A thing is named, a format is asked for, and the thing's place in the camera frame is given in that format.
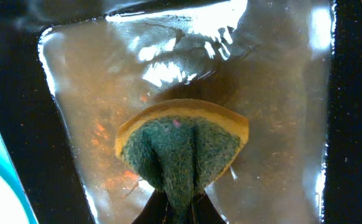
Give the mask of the black water basin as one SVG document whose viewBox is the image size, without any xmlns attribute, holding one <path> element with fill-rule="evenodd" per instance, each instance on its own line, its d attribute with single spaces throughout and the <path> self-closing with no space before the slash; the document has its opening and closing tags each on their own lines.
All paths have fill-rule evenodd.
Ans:
<svg viewBox="0 0 362 224">
<path fill-rule="evenodd" d="M 195 98 L 250 121 L 227 223 L 362 223 L 362 1 L 0 1 L 0 134 L 39 223 L 131 223 L 118 128 Z"/>
</svg>

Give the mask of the yellow green sponge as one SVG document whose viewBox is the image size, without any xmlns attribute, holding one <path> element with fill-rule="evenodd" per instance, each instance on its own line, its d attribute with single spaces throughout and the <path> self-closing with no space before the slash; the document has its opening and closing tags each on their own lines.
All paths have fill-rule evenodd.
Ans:
<svg viewBox="0 0 362 224">
<path fill-rule="evenodd" d="M 249 121 L 217 104 L 174 99 L 124 123 L 115 155 L 168 198 L 162 223 L 190 223 L 193 197 L 231 166 L 249 140 Z"/>
</svg>

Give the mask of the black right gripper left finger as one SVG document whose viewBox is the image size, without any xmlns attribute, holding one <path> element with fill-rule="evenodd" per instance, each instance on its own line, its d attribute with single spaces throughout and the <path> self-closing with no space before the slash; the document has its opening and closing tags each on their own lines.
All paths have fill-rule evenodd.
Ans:
<svg viewBox="0 0 362 224">
<path fill-rule="evenodd" d="M 167 195 L 155 190 L 132 224 L 162 224 L 166 216 L 167 204 Z"/>
</svg>

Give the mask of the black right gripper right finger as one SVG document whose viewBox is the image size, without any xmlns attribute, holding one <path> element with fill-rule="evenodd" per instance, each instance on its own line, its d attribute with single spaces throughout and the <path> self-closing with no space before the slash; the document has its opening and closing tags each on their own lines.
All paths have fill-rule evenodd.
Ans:
<svg viewBox="0 0 362 224">
<path fill-rule="evenodd" d="M 193 197 L 190 207 L 190 223 L 226 224 L 205 192 Z"/>
</svg>

